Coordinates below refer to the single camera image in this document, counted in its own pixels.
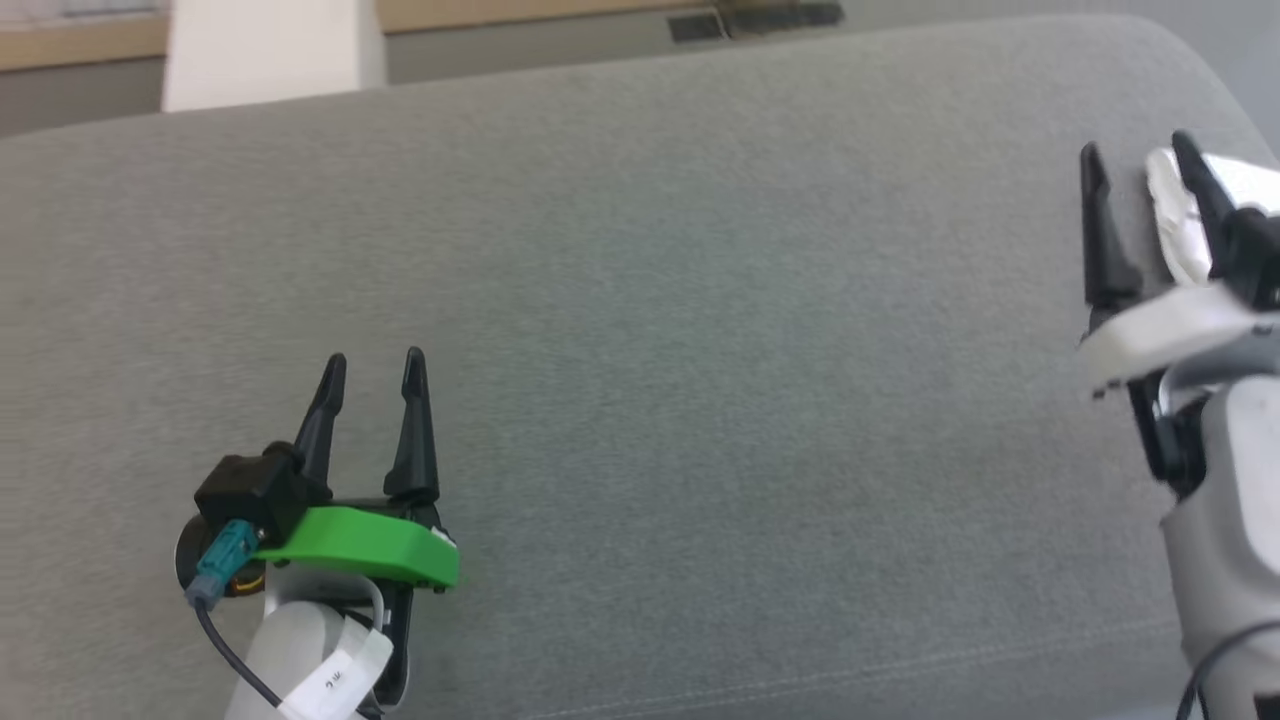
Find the crumpled white object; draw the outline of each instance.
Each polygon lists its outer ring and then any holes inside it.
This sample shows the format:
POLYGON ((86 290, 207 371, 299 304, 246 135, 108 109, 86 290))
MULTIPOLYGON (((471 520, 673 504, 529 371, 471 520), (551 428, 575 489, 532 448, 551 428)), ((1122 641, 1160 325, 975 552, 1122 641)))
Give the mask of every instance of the crumpled white object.
MULTIPOLYGON (((1206 155, 1204 160, 1236 208, 1253 205, 1268 215, 1280 214, 1280 172, 1217 155, 1206 155)), ((1160 147, 1147 156, 1147 188, 1169 273, 1180 286, 1207 284, 1213 260, 1204 240, 1199 204, 1183 187, 1171 149, 1160 147)))

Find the green plastic part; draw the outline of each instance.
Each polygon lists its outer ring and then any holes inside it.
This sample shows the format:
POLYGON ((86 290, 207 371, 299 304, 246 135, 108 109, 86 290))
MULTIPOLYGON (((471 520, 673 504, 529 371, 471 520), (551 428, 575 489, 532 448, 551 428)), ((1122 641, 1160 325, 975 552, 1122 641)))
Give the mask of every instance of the green plastic part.
POLYGON ((415 585, 458 584, 458 548, 452 542, 412 520, 353 507, 311 507, 289 542, 260 548, 253 557, 305 562, 415 585))

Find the cable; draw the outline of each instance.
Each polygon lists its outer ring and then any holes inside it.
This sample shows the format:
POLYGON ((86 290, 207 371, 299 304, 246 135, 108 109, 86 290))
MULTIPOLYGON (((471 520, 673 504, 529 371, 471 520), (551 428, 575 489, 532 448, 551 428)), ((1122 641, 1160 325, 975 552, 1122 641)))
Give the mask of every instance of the cable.
POLYGON ((209 609, 205 606, 205 601, 196 601, 195 607, 196 619, 200 620, 200 626, 204 628, 205 634, 209 635, 209 642, 214 643, 214 647, 218 648, 218 652, 220 652, 223 659, 227 660, 227 664, 232 666, 232 670, 239 673, 239 676, 244 678, 244 682, 248 683, 251 688, 257 691, 259 694, 262 696, 262 700, 271 703, 271 707, 280 707, 280 696, 271 692, 271 688, 266 687, 266 683, 255 675, 253 671, 248 669, 248 665, 244 665, 244 661, 236 655, 236 651, 228 647, 227 641, 218 634, 218 628, 214 626, 212 619, 209 618, 209 609))
POLYGON ((1233 635, 1228 635, 1222 642, 1213 646, 1213 650, 1208 651, 1208 655, 1196 665, 1190 679, 1187 680, 1187 689, 1183 691, 1183 700, 1178 703, 1175 720, 1188 720, 1192 716, 1192 707, 1196 706, 1196 698, 1201 694, 1201 687, 1208 679, 1208 674, 1213 671, 1217 662, 1222 660, 1222 656, 1244 644, 1253 635, 1272 630, 1280 630, 1280 620, 1268 620, 1257 625, 1249 625, 1233 635))

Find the white label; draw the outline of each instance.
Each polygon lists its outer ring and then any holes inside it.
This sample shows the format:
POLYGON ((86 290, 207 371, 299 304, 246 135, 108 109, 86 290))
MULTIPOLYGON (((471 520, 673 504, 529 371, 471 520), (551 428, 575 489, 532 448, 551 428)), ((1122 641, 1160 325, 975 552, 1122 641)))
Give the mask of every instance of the white label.
POLYGON ((347 618, 338 647, 293 688, 280 714, 289 720, 348 720, 392 657, 392 641, 347 618))

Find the cable connector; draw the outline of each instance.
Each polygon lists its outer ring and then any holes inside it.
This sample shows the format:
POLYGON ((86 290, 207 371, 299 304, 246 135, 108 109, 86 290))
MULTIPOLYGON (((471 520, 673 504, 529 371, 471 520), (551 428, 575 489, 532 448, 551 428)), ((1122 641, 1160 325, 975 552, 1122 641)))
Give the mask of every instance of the cable connector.
POLYGON ((204 605, 210 610, 218 605, 227 592, 227 583, 257 552, 257 530, 248 521, 228 521, 196 564, 196 579, 183 592, 187 605, 204 605))

